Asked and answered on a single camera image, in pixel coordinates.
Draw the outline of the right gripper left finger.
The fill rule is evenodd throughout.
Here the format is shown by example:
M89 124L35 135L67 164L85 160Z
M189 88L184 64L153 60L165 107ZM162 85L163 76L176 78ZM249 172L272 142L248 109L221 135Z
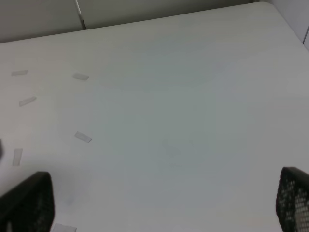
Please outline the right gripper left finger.
M55 218L51 175L36 172L0 197L2 232L48 232Z

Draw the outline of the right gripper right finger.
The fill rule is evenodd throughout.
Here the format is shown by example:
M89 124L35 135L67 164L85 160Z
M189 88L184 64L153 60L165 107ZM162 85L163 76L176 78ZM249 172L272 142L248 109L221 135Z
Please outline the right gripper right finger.
M276 214L283 232L309 231L309 175L283 167L276 197Z

